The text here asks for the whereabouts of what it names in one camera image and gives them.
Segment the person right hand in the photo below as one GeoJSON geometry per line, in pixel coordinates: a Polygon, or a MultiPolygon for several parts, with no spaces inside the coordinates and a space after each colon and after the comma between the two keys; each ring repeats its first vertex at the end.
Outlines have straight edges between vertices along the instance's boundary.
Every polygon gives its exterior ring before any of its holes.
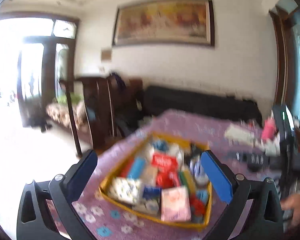
{"type": "Polygon", "coordinates": [[[292,210],[293,215],[290,221],[290,227],[294,228],[300,225],[300,193],[295,193],[280,202],[283,211],[292,210]]]}

